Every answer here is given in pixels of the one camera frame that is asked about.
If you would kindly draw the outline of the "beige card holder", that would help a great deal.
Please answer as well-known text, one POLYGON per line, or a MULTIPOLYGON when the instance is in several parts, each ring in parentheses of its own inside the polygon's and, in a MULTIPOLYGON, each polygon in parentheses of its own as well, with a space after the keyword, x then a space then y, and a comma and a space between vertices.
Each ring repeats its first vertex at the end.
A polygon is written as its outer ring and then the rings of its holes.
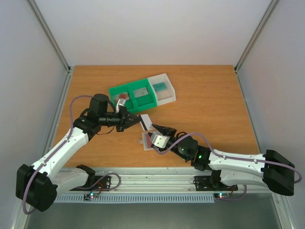
POLYGON ((163 146, 163 136, 158 131, 150 131, 142 133, 142 139, 138 139, 138 143, 143 145, 144 151, 155 150, 160 153, 160 147, 163 146))

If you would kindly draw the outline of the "white card magnetic stripe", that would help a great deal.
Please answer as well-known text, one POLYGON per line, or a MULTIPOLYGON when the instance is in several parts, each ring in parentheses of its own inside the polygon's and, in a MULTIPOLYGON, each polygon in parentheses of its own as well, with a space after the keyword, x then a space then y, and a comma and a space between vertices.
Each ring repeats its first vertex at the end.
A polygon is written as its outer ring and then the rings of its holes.
POLYGON ((141 118, 140 123, 144 131, 153 130, 152 121, 147 114, 142 114, 139 117, 141 118))

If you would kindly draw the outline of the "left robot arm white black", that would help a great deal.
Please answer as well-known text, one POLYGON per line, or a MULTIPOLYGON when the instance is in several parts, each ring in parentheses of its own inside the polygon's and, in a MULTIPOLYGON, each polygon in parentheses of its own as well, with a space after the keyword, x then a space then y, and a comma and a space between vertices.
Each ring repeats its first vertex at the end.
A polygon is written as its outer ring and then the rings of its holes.
POLYGON ((56 197, 70 191, 92 190, 98 181, 91 168, 80 165, 65 175, 59 175, 66 162, 86 145, 103 126, 114 127, 117 132, 141 122, 141 117, 130 113, 120 99, 114 105, 105 94, 90 96, 89 107, 77 119, 71 119, 67 134, 46 155, 17 170, 16 197, 22 200, 22 209, 31 214, 27 205, 41 212, 47 210, 56 197))

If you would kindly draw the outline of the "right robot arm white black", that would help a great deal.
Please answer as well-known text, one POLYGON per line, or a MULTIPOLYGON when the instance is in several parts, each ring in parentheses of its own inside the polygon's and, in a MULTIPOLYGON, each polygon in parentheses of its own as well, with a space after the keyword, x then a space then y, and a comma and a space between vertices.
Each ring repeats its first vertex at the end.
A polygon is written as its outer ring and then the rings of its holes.
POLYGON ((294 195, 295 166, 275 150, 264 154, 243 155, 213 149, 210 143, 201 146, 193 133, 153 124, 149 133, 152 148, 160 155, 171 151, 190 162, 196 170, 211 171, 210 184, 215 189, 235 185, 262 186, 283 196, 294 195))

